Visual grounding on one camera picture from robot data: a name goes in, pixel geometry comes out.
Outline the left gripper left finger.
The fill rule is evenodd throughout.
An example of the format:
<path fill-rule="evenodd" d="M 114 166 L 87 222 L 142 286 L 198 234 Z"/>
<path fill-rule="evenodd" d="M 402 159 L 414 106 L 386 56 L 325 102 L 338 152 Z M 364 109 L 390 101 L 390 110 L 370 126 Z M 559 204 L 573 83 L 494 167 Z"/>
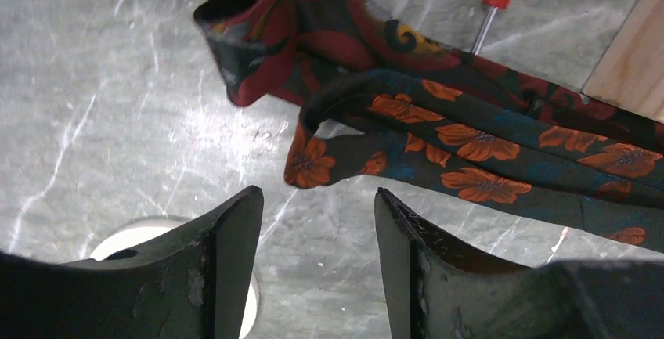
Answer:
<path fill-rule="evenodd" d="M 152 240 L 101 261 L 1 255 L 4 338 L 238 338 L 261 231 L 248 186 Z"/>

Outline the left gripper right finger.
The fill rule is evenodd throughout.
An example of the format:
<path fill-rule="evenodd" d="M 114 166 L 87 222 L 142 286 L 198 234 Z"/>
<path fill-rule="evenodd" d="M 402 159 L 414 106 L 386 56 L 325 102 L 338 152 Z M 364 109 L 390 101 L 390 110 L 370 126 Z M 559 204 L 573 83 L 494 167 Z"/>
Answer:
<path fill-rule="evenodd" d="M 389 190 L 374 201 L 394 338 L 660 338 L 663 264 L 556 261 L 531 268 L 473 247 Z"/>

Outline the orange floral dark tie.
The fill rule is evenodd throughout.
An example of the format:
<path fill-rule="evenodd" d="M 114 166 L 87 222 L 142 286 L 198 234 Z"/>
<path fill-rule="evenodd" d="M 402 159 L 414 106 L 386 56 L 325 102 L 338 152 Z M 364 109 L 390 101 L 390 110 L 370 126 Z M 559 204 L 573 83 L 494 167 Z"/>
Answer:
<path fill-rule="evenodd" d="M 663 147 L 607 121 L 540 120 L 389 70 L 345 74 L 302 107 L 284 178 L 310 189 L 357 175 L 663 249 Z"/>

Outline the red patterned dark tie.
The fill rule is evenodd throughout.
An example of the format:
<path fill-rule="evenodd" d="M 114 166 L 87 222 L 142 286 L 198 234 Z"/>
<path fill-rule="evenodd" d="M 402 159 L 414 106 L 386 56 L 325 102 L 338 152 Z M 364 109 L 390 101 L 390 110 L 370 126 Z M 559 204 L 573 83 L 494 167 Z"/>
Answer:
<path fill-rule="evenodd" d="M 339 74 L 386 69 L 539 121 L 663 148 L 661 123 L 443 45 L 368 0 L 207 0 L 193 18 L 238 106 L 267 94 L 301 105 Z"/>

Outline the white tape roll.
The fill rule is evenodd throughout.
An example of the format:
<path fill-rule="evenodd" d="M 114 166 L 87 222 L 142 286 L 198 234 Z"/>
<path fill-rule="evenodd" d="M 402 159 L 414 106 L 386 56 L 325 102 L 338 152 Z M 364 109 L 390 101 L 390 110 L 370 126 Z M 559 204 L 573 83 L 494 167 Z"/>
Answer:
<path fill-rule="evenodd" d="M 186 221 L 182 219 L 147 218 L 127 224 L 116 230 L 103 240 L 90 254 L 97 261 L 108 258 L 113 253 L 129 248 L 165 234 Z M 251 274 L 251 282 L 247 292 L 244 316 L 240 328 L 240 339 L 246 338 L 251 332 L 258 317 L 260 291 L 255 274 Z"/>

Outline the wooden compartment tray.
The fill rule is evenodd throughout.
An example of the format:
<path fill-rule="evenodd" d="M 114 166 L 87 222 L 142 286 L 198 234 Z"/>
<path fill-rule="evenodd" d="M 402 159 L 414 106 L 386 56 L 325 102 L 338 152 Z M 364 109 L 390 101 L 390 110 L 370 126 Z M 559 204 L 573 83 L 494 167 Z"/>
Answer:
<path fill-rule="evenodd" d="M 583 94 L 663 122 L 663 0 L 638 0 Z"/>

